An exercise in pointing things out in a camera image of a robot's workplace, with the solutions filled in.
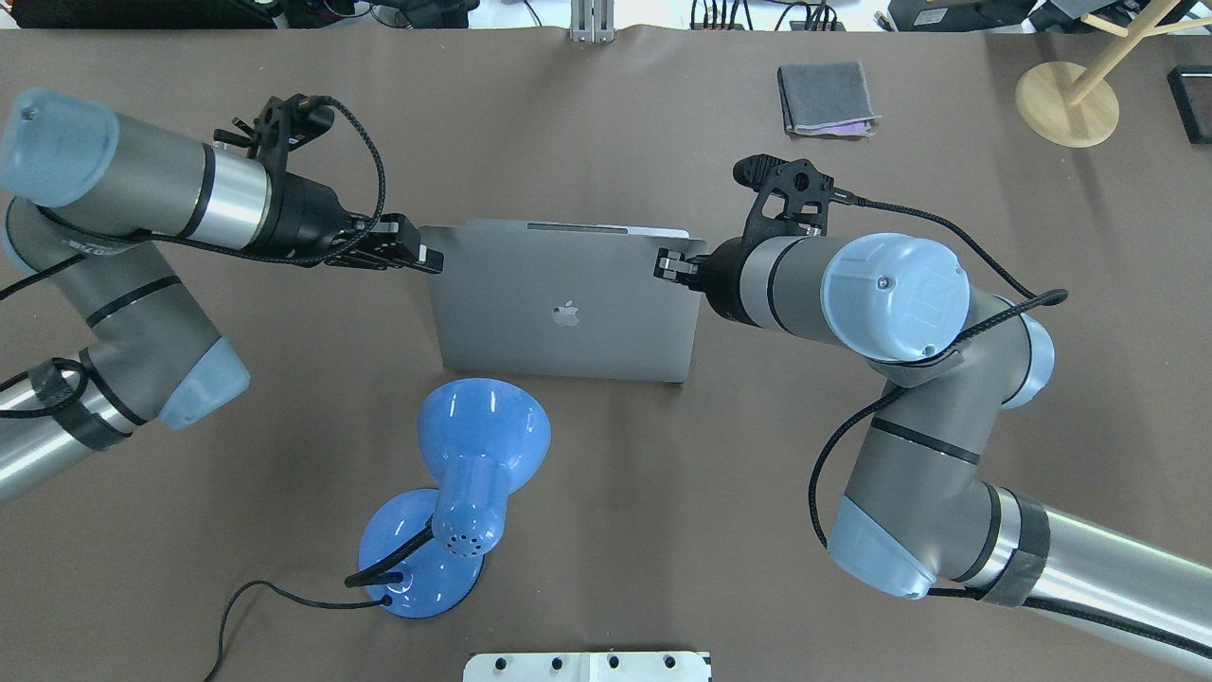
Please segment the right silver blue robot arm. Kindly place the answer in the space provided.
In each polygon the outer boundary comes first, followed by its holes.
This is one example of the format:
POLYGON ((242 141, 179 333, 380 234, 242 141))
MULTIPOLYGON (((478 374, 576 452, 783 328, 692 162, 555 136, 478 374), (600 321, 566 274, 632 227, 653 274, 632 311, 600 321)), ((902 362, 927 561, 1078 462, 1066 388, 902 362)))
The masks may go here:
POLYGON ((727 294, 722 315, 858 353, 887 384, 841 497, 827 552, 898 598, 942 594, 1044 611, 1210 674, 1210 569, 988 485, 978 463, 997 415, 1050 380, 1054 346, 1008 299, 972 288, 951 250, 880 233, 776 236, 654 276, 727 294))

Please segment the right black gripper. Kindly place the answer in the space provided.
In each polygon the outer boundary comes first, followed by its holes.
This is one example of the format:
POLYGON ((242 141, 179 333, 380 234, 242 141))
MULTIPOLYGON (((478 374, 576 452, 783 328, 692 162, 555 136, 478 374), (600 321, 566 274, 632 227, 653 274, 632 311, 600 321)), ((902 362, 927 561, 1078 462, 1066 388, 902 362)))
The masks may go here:
POLYGON ((701 291, 711 310, 730 322, 758 327, 741 300, 741 273, 747 260, 743 237, 727 239, 710 254, 686 254, 675 250, 658 250, 654 276, 675 283, 688 283, 688 290, 701 291))

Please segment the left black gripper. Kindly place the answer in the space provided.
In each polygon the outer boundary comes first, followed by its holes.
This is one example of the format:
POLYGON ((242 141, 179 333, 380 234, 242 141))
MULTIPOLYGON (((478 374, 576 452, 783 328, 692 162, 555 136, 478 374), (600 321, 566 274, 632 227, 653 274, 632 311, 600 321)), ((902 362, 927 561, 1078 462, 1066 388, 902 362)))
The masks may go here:
POLYGON ((270 207, 248 256, 267 262, 315 267, 330 250, 337 250, 364 233, 354 250, 328 258, 328 267, 354 269, 408 268, 427 275, 444 273, 444 254, 421 243, 419 230, 402 213, 385 213, 368 220, 345 210, 336 191, 298 174, 284 173, 270 180, 270 207))

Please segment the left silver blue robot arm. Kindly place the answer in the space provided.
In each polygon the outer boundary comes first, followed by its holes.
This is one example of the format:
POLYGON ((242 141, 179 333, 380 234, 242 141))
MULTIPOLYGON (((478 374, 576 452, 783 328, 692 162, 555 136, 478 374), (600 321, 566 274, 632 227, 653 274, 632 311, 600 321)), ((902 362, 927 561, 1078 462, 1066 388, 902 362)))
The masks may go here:
POLYGON ((2 502, 42 485, 148 422, 199 422, 250 384, 229 340, 158 243, 290 267, 412 268, 444 254, 401 213, 345 210, 288 170, 288 154, 336 116, 330 96, 271 97, 208 143, 95 101, 27 88, 2 132, 2 246, 25 279, 48 281, 95 333, 2 383, 2 502))

